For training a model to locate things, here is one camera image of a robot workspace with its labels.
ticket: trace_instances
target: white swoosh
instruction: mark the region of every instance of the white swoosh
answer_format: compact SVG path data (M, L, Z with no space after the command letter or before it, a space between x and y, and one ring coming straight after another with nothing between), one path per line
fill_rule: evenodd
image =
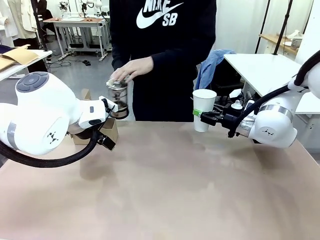
M166 15L168 12L170 12L171 10L173 10L176 7L180 6L181 4L183 4L183 2L178 4L178 5L175 5L175 6L172 6L172 7L169 7L169 8L165 8L164 11L159 11L159 12L155 13L154 15L150 16L150 17L144 17L144 15L142 14L143 8L141 8L138 16L136 17L136 25L140 29L145 29L147 27L150 27L159 18L161 18L162 16Z

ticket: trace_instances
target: blue cloth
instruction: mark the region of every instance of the blue cloth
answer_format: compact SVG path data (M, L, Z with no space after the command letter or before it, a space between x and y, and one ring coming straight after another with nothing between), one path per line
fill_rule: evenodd
M195 89L205 89L213 80L216 66L220 64L225 54L236 54L230 49L211 50L209 56L201 64L198 79L196 81Z

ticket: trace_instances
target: white paper cup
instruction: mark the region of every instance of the white paper cup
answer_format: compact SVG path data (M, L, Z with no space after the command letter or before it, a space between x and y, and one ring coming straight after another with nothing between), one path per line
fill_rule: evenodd
M208 89L198 89L193 92L193 109L201 112L211 112L215 105L217 93ZM202 122L199 116L194 116L194 129L204 133L209 125Z

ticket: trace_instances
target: black chair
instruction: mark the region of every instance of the black chair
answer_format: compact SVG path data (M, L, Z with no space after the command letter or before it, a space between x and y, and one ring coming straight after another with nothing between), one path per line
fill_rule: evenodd
M240 82L240 80L240 74L227 60L223 59L223 61L216 66L212 82L207 89L215 91L220 97L220 104L222 104L224 97L226 97L226 102L228 102L229 95L233 90L244 88L244 84Z

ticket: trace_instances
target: black sleeve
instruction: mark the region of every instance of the black sleeve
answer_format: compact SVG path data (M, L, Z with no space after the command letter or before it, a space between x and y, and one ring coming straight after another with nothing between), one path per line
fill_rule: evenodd
M163 71L175 66L195 66L204 61L216 40L216 0L202 0L196 11L191 39L178 48L152 55L153 71Z
M121 68L130 60L130 51L127 44L126 26L121 0L110 0L110 34L112 39L112 66L116 70Z

